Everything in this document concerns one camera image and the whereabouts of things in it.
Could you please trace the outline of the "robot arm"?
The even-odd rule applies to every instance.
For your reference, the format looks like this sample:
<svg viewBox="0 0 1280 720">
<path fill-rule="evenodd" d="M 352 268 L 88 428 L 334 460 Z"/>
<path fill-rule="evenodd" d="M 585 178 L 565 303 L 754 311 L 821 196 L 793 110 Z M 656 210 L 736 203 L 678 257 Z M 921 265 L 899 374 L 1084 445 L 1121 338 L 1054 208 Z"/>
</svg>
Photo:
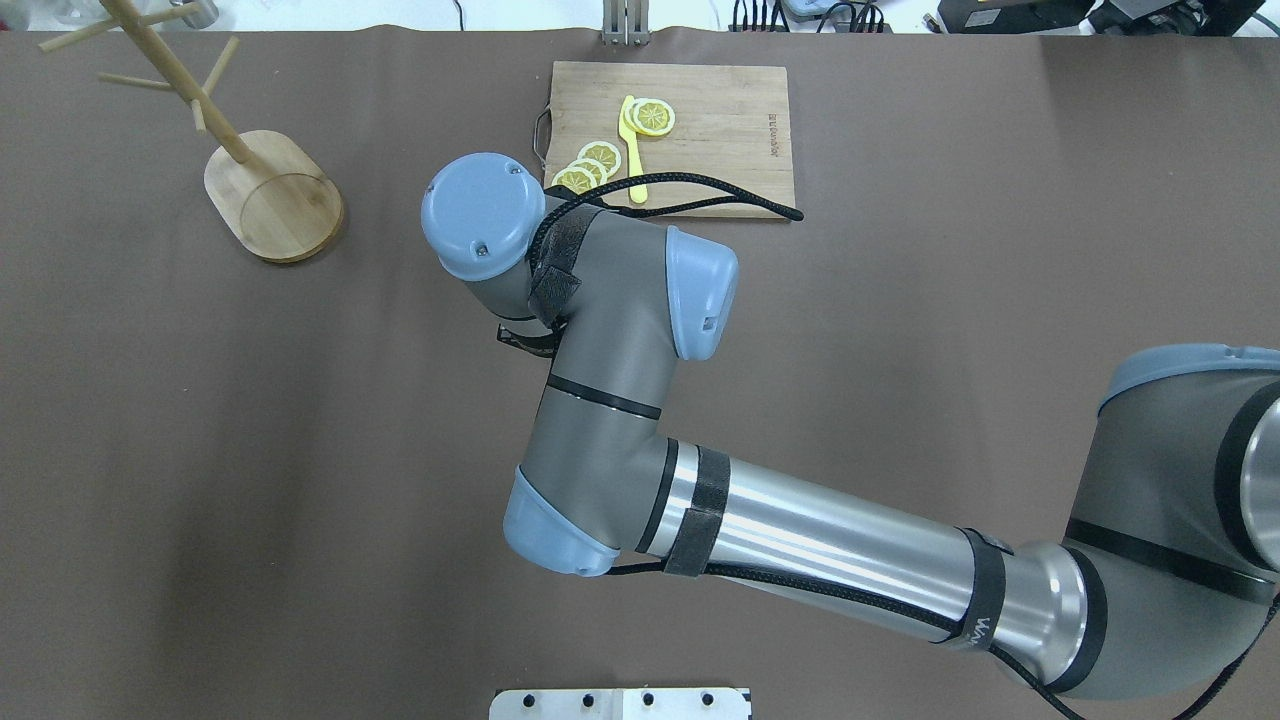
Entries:
<svg viewBox="0 0 1280 720">
<path fill-rule="evenodd" d="M 735 252 L 595 190 L 547 192 L 474 152 L 422 196 L 442 266 L 549 357 L 503 530 L 552 571 L 723 577 L 987 653 L 1055 707 L 1207 682 L 1277 614 L 1277 352 L 1166 345 L 1128 357 L 1097 411 L 1059 543 L 1012 550 L 660 436 L 678 360 L 709 359 Z"/>
</svg>

